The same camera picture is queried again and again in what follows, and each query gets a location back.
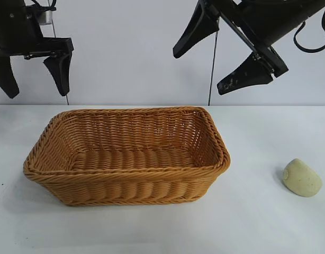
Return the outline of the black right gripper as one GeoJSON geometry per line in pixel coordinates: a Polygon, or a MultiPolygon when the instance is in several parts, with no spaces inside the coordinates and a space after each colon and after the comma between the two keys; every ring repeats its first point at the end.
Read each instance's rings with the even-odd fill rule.
{"type": "Polygon", "coordinates": [[[218,93],[267,85],[288,67],[272,45],[310,16],[309,1],[204,1],[197,3],[173,56],[180,58],[209,35],[219,31],[222,18],[252,50],[249,57],[218,84],[218,93]]]}

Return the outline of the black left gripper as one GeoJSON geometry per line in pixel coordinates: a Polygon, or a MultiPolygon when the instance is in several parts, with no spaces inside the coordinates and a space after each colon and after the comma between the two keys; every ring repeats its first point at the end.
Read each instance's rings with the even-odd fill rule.
{"type": "Polygon", "coordinates": [[[52,75],[61,96],[69,93],[69,68],[74,50],[71,38],[44,37],[40,26],[52,24],[56,1],[48,6],[33,1],[0,1],[0,88],[9,98],[19,94],[9,56],[26,60],[46,58],[43,63],[52,75]]]}

